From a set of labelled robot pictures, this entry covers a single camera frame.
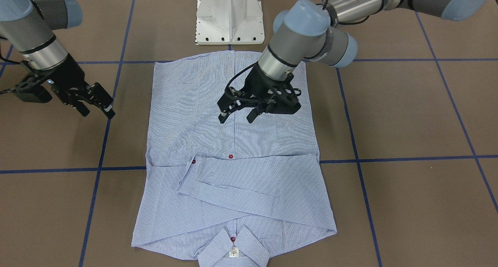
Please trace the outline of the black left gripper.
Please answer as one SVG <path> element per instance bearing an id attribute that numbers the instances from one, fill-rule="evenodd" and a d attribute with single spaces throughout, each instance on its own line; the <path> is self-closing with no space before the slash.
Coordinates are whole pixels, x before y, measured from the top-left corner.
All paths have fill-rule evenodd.
<path id="1" fill-rule="evenodd" d="M 244 86 L 237 90 L 231 83 L 246 71 Z M 251 108 L 247 115 L 248 123 L 253 123 L 263 113 L 295 114 L 301 109 L 298 97 L 301 95 L 299 88 L 294 88 L 291 81 L 294 74 L 286 75 L 284 81 L 271 79 L 260 68 L 258 63 L 253 63 L 238 72 L 227 83 L 224 93 L 217 101 L 219 106 L 219 122 L 224 124 L 231 114 L 242 109 Z"/>

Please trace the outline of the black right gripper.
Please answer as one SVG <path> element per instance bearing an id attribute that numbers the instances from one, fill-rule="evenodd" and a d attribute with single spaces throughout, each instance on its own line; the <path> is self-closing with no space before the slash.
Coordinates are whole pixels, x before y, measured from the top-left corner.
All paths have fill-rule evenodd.
<path id="1" fill-rule="evenodd" d="M 47 103 L 52 96 L 42 85 L 51 81 L 51 89 L 64 104 L 70 104 L 83 117 L 88 116 L 89 109 L 84 102 L 92 104 L 105 114 L 108 119 L 115 116 L 112 107 L 113 98 L 99 83 L 89 85 L 85 73 L 71 54 L 51 69 L 35 69 L 29 61 L 21 61 L 28 74 L 15 86 L 15 95 L 23 102 Z"/>

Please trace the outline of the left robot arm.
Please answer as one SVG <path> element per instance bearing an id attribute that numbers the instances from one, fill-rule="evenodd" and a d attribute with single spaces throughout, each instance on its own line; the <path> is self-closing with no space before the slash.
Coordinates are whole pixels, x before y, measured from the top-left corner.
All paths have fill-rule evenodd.
<path id="1" fill-rule="evenodd" d="M 294 114 L 301 104 L 299 88 L 291 81 L 302 61 L 321 62 L 334 68 L 349 65 L 358 51 L 356 40 L 338 26 L 356 25 L 381 11 L 397 8 L 425 13 L 443 20 L 471 17 L 487 0 L 325 0 L 315 4 L 299 0 L 274 20 L 274 36 L 248 72 L 240 89 L 227 84 L 217 101 L 223 124 L 232 113 L 250 108 L 252 123 L 263 113 Z"/>

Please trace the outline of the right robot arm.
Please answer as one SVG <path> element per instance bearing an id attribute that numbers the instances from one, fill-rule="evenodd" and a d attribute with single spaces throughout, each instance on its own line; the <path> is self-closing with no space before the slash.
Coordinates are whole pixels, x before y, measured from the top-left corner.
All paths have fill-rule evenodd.
<path id="1" fill-rule="evenodd" d="M 85 72 L 55 35 L 55 30 L 82 24 L 82 9 L 76 0 L 0 0 L 1 39 L 7 40 L 23 56 L 18 64 L 28 73 L 12 93 L 23 102 L 47 103 L 51 90 L 82 116 L 89 114 L 86 104 L 96 106 L 108 119 L 115 115 L 112 96 L 99 83 L 89 84 Z"/>

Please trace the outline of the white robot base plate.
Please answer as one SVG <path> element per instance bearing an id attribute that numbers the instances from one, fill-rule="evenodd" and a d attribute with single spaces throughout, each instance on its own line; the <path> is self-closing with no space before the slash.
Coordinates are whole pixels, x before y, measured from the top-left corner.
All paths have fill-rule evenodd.
<path id="1" fill-rule="evenodd" d="M 197 0 L 197 45 L 259 45 L 265 40 L 261 0 Z"/>

